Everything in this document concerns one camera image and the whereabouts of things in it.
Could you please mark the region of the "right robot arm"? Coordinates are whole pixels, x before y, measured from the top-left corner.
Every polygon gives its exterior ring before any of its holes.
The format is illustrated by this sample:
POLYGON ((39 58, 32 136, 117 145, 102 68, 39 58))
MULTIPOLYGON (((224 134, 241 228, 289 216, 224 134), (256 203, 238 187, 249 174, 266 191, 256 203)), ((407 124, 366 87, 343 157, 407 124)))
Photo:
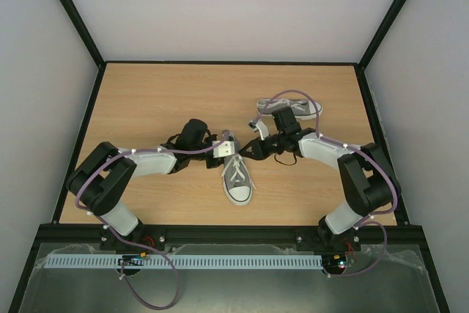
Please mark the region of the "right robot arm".
POLYGON ((345 144, 316 129, 302 128, 291 108, 274 111, 273 120, 277 130, 273 135, 260 119, 249 122, 250 128, 259 136, 247 143, 240 154, 263 161, 271 155, 290 152, 339 172, 345 200, 321 218, 316 238, 322 246, 335 248, 344 241, 345 232, 357 229, 375 215, 395 211, 400 186, 378 144, 345 144))

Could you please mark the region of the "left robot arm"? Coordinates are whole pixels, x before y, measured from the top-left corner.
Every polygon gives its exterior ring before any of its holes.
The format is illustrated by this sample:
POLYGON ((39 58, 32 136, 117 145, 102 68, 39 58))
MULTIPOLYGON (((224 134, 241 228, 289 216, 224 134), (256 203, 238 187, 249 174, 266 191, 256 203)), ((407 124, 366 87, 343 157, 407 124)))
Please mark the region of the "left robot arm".
POLYGON ((217 136, 205 122, 190 119, 180 133, 153 148, 118 148, 108 141, 98 144, 68 177, 66 187, 75 195, 77 208, 86 210, 105 226, 127 237, 141 225, 121 200, 131 179, 175 174, 188 167, 192 160, 204 161, 208 169, 215 168, 233 153, 229 131, 217 136))

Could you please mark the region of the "grey sneaker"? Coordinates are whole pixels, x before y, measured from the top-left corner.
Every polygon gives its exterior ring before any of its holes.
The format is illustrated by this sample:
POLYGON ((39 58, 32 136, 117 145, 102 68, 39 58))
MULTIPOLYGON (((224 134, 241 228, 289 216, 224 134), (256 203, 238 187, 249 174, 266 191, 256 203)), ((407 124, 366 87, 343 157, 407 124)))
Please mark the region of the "grey sneaker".
POLYGON ((221 174, 222 185, 227 198, 237 206, 247 205, 256 188, 244 158, 240 155, 241 143, 230 133, 234 142, 234 154, 224 158, 224 169, 221 174))

